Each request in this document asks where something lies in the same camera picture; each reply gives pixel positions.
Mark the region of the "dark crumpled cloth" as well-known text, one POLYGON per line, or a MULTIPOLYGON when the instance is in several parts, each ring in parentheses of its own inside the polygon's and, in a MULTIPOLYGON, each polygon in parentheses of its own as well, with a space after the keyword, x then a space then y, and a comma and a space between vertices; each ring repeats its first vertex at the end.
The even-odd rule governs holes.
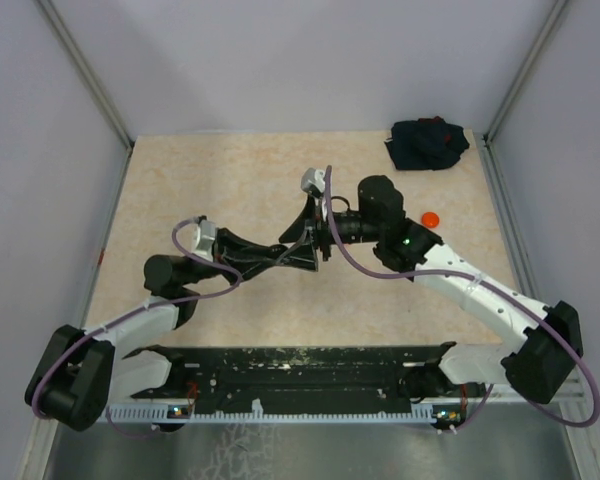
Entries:
POLYGON ((455 166, 470 144, 461 126, 435 116, 396 122, 385 147, 398 171, 439 171, 455 166))

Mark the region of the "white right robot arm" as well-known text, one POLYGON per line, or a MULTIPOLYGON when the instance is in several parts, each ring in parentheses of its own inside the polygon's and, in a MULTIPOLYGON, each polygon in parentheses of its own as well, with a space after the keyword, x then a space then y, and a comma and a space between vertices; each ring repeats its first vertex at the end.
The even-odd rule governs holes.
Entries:
POLYGON ((467 383, 507 384, 536 404, 553 400, 583 355, 573 306, 528 298, 472 266, 435 232, 407 217, 403 195, 385 175, 361 180, 357 209, 343 212, 327 208, 324 171, 308 169, 301 188, 306 204, 280 242, 311 240, 324 257, 337 244, 371 243, 389 270, 387 278, 411 273, 413 282, 454 301, 500 338, 498 345, 448 347, 426 372, 434 393, 450 395, 467 383))

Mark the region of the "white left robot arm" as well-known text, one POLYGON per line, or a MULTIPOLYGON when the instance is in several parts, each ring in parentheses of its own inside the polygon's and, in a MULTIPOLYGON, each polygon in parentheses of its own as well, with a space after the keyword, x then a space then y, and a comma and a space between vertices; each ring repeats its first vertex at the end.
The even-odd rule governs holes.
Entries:
POLYGON ((192 250, 174 245, 177 255, 145 262, 149 295, 140 306, 91 329, 64 325, 52 334, 25 391, 36 417, 84 431, 110 416, 112 405, 149 392, 184 396, 192 413, 199 387, 188 382, 184 357, 154 339, 192 319, 204 297, 191 285, 222 277, 228 285, 213 295, 227 295, 271 267, 288 265, 291 249, 247 241, 207 220, 198 223, 192 250))

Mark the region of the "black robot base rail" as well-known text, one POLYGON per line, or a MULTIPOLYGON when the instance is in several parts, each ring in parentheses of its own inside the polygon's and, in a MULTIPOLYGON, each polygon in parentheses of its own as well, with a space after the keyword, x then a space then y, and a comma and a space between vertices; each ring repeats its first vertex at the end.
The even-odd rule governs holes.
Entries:
POLYGON ((451 383, 439 368, 449 344, 371 347, 152 347, 172 371, 160 386, 133 389, 133 400, 192 403, 196 416, 285 418, 410 414, 426 399, 460 405, 486 388, 451 383))

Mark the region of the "orange earbud charging case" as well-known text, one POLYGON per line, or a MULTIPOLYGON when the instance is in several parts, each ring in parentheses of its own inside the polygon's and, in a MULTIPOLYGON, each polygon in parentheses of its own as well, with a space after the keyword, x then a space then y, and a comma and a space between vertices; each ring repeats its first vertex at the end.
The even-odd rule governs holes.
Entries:
POLYGON ((427 228, 436 228, 440 224, 440 217, 435 212, 425 212, 421 216, 421 223, 427 228))

